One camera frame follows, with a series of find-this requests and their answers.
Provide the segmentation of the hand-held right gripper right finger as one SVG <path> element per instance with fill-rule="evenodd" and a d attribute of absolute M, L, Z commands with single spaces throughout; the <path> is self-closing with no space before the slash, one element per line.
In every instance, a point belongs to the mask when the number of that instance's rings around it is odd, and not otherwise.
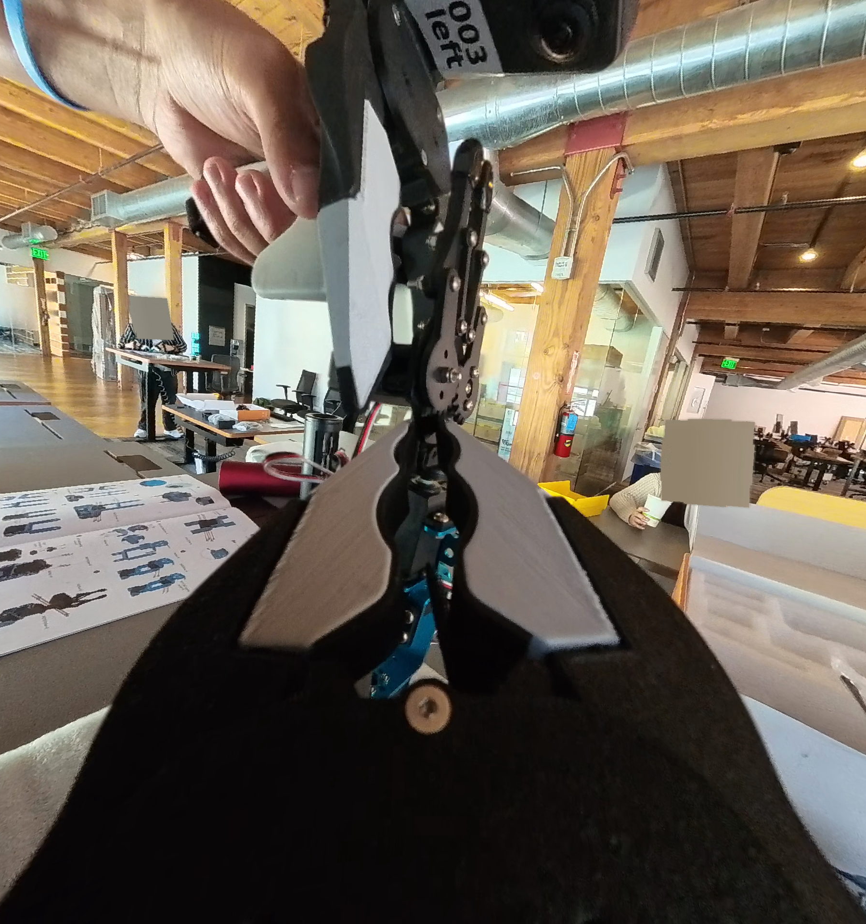
<path fill-rule="evenodd" d="M 460 539 L 448 677 L 508 679 L 519 664 L 620 654 L 607 613 L 550 497 L 469 434 L 448 435 Z"/>

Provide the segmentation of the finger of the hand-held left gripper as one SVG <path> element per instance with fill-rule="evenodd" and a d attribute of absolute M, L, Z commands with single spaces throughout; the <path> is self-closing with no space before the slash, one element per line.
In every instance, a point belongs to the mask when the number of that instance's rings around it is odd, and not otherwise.
<path fill-rule="evenodd" d="M 391 226 L 401 183 L 388 141 L 365 141 L 354 196 L 298 219 L 254 262 L 254 292 L 265 299 L 316 301 L 327 308 L 345 415 L 358 415 L 391 347 L 394 283 Z"/>

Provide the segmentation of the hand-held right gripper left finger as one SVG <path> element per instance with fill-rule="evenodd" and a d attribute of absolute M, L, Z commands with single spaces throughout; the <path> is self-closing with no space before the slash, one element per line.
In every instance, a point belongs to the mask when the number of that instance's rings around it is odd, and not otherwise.
<path fill-rule="evenodd" d="M 303 507 L 246 625 L 242 647 L 369 674 L 401 642 L 397 534 L 409 514 L 413 424 L 400 424 Z"/>

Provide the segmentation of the black toy robot claw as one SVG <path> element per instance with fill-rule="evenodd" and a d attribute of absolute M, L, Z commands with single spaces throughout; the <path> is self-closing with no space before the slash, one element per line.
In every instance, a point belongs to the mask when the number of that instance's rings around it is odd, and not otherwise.
<path fill-rule="evenodd" d="M 383 394 L 417 417 L 463 425 L 480 397 L 480 356 L 487 322 L 480 287 L 488 256 L 485 229 L 495 173 L 482 144 L 463 141 L 444 193 L 412 209 L 413 224 L 395 245 L 392 319 L 410 309 L 409 343 L 393 343 Z"/>

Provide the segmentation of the blue toy robot arm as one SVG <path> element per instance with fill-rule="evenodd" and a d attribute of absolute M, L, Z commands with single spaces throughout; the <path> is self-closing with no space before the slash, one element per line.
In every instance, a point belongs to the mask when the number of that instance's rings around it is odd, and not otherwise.
<path fill-rule="evenodd" d="M 425 438 L 408 484 L 408 512 L 396 533 L 405 604 L 401 642 L 356 684 L 367 699 L 393 699 L 418 682 L 447 680 L 436 600 L 450 601 L 459 531 L 446 510 L 447 478 L 434 437 Z"/>

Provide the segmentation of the dark grey desk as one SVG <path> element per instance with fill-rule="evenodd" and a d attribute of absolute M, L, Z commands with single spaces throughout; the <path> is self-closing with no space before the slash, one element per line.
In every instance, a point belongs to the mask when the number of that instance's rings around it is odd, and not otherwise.
<path fill-rule="evenodd" d="M 681 699 L 692 686 L 690 668 L 681 666 L 681 658 L 693 659 L 704 644 L 669 595 L 561 498 L 550 497 L 550 504 L 620 633 L 620 654 L 575 663 L 527 661 L 508 679 L 450 679 L 452 591 L 448 603 L 434 604 L 446 682 L 418 682 L 388 703 L 360 703 L 347 690 L 359 679 L 333 664 L 243 648 L 242 630 L 310 497 L 290 498 L 281 510 L 270 506 L 269 522 L 254 522 L 254 536 L 180 603 L 0 657 L 0 754 L 101 710 L 117 696 L 118 709 L 125 710 L 128 695 L 120 690 L 128 676 L 133 684 L 141 683 L 135 666 L 154 638 L 159 651 L 146 656 L 144 668 L 158 667 L 163 678 L 146 677 L 147 687 L 136 697 L 146 698 L 152 715 L 164 715 L 169 708 L 169 685 L 177 701 L 190 700 L 174 707 L 187 710 L 188 718 L 162 719 L 162 735 L 172 734 L 172 724 L 188 728 L 199 722 L 213 728 L 224 720 L 222 711 L 235 730 L 244 720 L 268 722 L 272 709 L 283 712 L 278 702 L 286 695 L 299 700 L 291 707 L 293 721 L 311 709 L 311 721 L 320 722 L 324 711 L 341 707 L 343 720 L 354 723 L 342 734 L 353 733 L 364 752 L 373 743 L 390 745 L 385 733 L 393 733 L 394 746 L 400 746 L 413 732 L 445 732 L 445 744 L 459 741 L 461 734 L 472 740 L 473 722 L 478 729 L 501 720 L 522 728 L 525 710 L 552 715 L 552 706 L 544 705 L 552 697 L 560 703 L 562 730 L 577 730 L 577 720 L 570 718 L 577 709 L 600 720 L 649 727 L 655 740 L 668 734 L 666 710 L 671 710 L 671 721 L 680 722 Z M 159 637 L 171 618 L 175 621 Z"/>

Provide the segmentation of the person's left hand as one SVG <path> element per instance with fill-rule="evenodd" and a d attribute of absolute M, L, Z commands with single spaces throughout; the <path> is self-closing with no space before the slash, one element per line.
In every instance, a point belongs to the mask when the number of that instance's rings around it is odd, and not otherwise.
<path fill-rule="evenodd" d="M 303 69 L 227 2 L 91 2 L 107 44 L 101 111 L 142 125 L 194 179 L 221 248 L 252 264 L 314 218 L 319 131 Z"/>

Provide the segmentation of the yellow tray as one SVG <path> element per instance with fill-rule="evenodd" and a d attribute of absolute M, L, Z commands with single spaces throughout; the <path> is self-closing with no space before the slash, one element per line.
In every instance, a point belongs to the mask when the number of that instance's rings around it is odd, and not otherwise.
<path fill-rule="evenodd" d="M 539 482 L 538 487 L 551 497 L 561 498 L 585 517 L 602 514 L 608 507 L 610 495 L 584 495 L 572 488 L 569 480 Z"/>

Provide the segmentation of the black cylindrical flask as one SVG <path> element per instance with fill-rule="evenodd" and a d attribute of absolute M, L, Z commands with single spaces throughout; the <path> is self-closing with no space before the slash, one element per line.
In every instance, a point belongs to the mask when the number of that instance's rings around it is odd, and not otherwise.
<path fill-rule="evenodd" d="M 339 434 L 346 420 L 336 414 L 311 411 L 304 418 L 300 499 L 306 500 L 315 488 L 340 467 L 336 458 Z"/>

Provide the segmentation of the red tube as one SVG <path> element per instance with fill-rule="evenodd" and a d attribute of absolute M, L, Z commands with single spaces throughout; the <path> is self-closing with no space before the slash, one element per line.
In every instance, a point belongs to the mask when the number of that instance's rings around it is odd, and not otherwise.
<path fill-rule="evenodd" d="M 218 490 L 224 495 L 298 498 L 323 481 L 323 473 L 306 474 L 301 456 L 281 451 L 259 461 L 224 461 Z"/>

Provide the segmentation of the wooden column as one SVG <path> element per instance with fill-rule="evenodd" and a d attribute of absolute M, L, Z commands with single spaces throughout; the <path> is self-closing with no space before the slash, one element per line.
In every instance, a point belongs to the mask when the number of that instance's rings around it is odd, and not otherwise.
<path fill-rule="evenodd" d="M 556 423 L 571 397 L 621 183 L 624 115 L 572 126 L 565 136 L 552 238 L 519 404 L 510 463 L 532 481 L 552 478 Z"/>

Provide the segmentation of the printed instruction sheet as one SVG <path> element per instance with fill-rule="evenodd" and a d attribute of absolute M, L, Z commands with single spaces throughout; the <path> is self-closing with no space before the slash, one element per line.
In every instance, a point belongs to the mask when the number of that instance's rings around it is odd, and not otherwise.
<path fill-rule="evenodd" d="M 0 493 L 0 657 L 180 603 L 256 530 L 188 475 Z"/>

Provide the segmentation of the white parts box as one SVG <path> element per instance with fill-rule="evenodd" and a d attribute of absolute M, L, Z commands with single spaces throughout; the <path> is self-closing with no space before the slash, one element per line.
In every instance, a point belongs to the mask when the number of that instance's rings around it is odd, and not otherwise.
<path fill-rule="evenodd" d="M 699 507 L 685 612 L 725 668 L 826 858 L 866 877 L 866 530 Z"/>

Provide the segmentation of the yellow chair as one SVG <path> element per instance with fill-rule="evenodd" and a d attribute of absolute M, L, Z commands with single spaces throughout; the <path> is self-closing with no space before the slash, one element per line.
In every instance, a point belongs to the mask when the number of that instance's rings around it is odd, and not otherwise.
<path fill-rule="evenodd" d="M 756 504 L 777 511 L 866 530 L 866 500 L 780 486 L 763 491 Z"/>

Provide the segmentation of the silver ventilation duct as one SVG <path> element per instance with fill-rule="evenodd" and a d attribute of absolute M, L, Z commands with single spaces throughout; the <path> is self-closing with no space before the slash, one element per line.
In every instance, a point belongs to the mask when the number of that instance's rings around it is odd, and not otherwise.
<path fill-rule="evenodd" d="M 504 149 L 555 128 L 866 59 L 866 1 L 760 1 L 631 41 L 596 73 L 462 80 L 450 141 Z"/>

